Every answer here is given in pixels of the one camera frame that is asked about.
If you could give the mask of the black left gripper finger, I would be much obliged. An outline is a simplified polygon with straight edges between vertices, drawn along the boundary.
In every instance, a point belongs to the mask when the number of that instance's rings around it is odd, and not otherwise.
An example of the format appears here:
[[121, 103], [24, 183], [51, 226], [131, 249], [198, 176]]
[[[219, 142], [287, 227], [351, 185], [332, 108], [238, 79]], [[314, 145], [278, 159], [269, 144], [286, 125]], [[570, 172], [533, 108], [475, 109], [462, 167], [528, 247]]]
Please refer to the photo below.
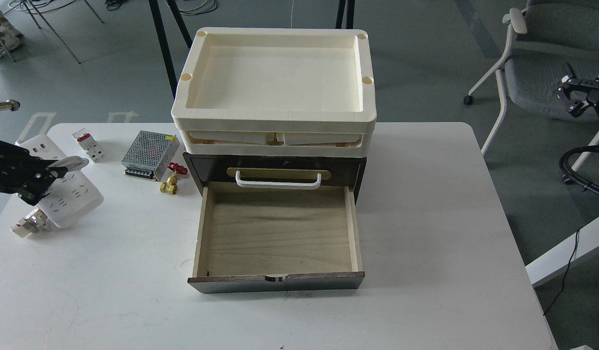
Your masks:
[[29, 166], [31, 175], [29, 183], [53, 183], [56, 179], [63, 178], [66, 173], [84, 168], [85, 158], [64, 157], [62, 159], [42, 159], [32, 157]]
[[33, 176], [17, 186], [18, 197], [31, 206], [35, 206], [46, 197], [46, 192], [56, 180], [54, 176]]

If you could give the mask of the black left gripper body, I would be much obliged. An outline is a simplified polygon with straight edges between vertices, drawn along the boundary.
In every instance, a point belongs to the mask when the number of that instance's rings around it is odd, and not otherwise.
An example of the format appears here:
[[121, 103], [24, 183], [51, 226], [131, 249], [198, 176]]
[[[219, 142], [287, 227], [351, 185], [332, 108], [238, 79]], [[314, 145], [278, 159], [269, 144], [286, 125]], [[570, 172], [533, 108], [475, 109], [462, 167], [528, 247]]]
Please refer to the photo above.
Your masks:
[[17, 193], [41, 172], [43, 161], [27, 149], [0, 141], [0, 193]]

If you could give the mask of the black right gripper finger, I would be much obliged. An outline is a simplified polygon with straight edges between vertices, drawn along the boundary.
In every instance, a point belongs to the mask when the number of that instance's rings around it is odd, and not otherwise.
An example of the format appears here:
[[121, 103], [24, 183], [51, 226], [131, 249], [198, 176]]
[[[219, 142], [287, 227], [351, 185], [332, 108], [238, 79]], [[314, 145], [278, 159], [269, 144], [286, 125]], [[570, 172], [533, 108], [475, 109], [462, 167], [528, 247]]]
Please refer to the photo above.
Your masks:
[[[570, 93], [572, 91], [586, 92], [586, 100], [572, 100]], [[565, 110], [570, 113], [574, 118], [579, 117], [584, 111], [591, 106], [597, 109], [597, 102], [599, 101], [599, 93], [593, 93], [593, 91], [599, 91], [599, 86], [561, 86], [557, 89], [557, 97], [563, 104]]]
[[558, 97], [569, 97], [571, 91], [593, 93], [599, 95], [599, 76], [594, 80], [576, 78], [574, 73], [564, 75], [561, 78], [561, 86], [558, 88]]

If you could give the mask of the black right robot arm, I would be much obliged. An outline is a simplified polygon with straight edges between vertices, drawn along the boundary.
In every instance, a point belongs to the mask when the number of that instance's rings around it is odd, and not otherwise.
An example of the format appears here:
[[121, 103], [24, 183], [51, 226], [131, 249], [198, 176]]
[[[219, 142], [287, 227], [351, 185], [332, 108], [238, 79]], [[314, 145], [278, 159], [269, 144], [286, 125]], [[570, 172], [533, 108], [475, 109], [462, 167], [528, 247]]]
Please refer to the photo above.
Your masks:
[[[570, 66], [566, 68], [568, 73], [561, 79], [561, 86], [555, 91], [565, 111], [577, 118], [588, 108], [593, 108], [599, 119], [599, 76], [592, 80], [577, 78]], [[588, 146], [570, 149], [561, 156], [559, 168], [564, 174], [563, 181], [566, 184], [581, 185], [584, 191], [589, 190], [599, 195], [599, 184], [579, 173], [585, 161], [595, 153], [599, 154], [599, 131]]]

